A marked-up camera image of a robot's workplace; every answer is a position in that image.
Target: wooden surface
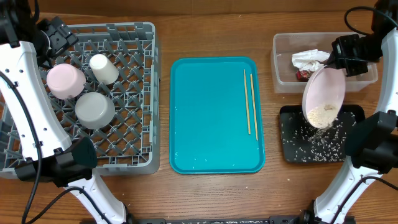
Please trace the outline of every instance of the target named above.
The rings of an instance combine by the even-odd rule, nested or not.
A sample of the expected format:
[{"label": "wooden surface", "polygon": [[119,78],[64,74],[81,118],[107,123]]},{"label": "wooden surface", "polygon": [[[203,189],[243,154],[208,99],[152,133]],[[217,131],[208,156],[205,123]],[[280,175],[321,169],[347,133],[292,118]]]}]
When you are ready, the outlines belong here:
[{"label": "wooden surface", "polygon": [[[298,105],[300,94],[275,94],[272,86],[272,38],[283,32],[344,32],[343,12],[232,14],[224,16],[162,16],[72,18],[67,24],[151,21],[162,42],[160,81],[160,169],[152,175],[105,177],[104,181],[137,218],[261,218],[295,215],[329,185],[341,163],[295,166],[282,158],[277,127],[279,109]],[[353,25],[369,31],[371,15],[354,14]],[[266,143],[266,163],[256,174],[180,175],[169,164],[170,68],[183,57],[248,56],[257,64],[261,113]],[[361,105],[367,116],[375,110],[381,82],[359,93],[349,93],[346,103]],[[398,184],[398,171],[384,178]],[[20,223],[32,183],[0,179],[0,223]],[[62,190],[40,184],[30,217]],[[375,183],[351,209],[359,224],[397,223],[397,192]],[[91,218],[79,201],[66,195],[37,223],[78,223]]]},{"label": "wooden surface", "polygon": [[39,0],[42,12],[92,16],[161,16],[258,12],[346,11],[376,0]]}]

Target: pink cup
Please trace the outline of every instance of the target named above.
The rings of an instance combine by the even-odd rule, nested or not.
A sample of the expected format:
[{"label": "pink cup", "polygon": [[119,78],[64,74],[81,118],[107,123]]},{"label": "pink cup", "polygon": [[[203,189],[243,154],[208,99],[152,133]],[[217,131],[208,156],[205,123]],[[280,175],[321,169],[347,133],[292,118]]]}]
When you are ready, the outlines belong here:
[{"label": "pink cup", "polygon": [[51,93],[60,100],[74,98],[85,88],[85,75],[70,64],[54,66],[47,75],[47,85]]}]

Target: crumpled napkin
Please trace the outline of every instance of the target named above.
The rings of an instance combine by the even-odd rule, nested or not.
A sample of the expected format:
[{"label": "crumpled napkin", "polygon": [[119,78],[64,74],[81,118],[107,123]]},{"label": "crumpled napkin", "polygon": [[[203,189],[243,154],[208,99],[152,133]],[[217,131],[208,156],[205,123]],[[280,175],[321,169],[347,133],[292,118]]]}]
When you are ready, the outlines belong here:
[{"label": "crumpled napkin", "polygon": [[319,68],[323,67],[324,62],[329,59],[330,54],[320,50],[308,50],[292,55],[292,63],[294,67],[300,71],[315,72]]}]

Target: chopstick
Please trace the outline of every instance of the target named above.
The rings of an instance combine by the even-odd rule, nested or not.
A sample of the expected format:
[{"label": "chopstick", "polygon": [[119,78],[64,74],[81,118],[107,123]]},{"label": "chopstick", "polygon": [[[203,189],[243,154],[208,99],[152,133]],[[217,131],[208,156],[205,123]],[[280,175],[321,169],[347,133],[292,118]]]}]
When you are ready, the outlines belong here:
[{"label": "chopstick", "polygon": [[250,132],[250,115],[249,115],[249,102],[248,102],[248,86],[246,85],[246,70],[243,70],[243,78],[244,78],[244,94],[246,96],[246,114],[248,116],[248,131]]},{"label": "chopstick", "polygon": [[259,136],[257,133],[257,116],[256,116],[256,102],[254,101],[254,88],[253,88],[253,75],[250,74],[250,82],[251,82],[251,96],[253,98],[253,110],[254,110],[254,128],[256,129],[256,139],[259,140]]}]

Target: blue tray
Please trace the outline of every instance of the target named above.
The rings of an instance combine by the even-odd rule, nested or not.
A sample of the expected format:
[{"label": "blue tray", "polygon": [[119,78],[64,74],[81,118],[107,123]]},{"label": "blue tray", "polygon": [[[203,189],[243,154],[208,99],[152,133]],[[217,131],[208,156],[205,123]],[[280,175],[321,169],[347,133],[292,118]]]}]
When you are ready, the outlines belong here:
[{"label": "blue tray", "polygon": [[[251,135],[243,70],[246,69]],[[256,98],[258,138],[250,73]],[[265,161],[256,64],[247,57],[184,58],[170,82],[170,164],[181,174],[259,171]]]}]

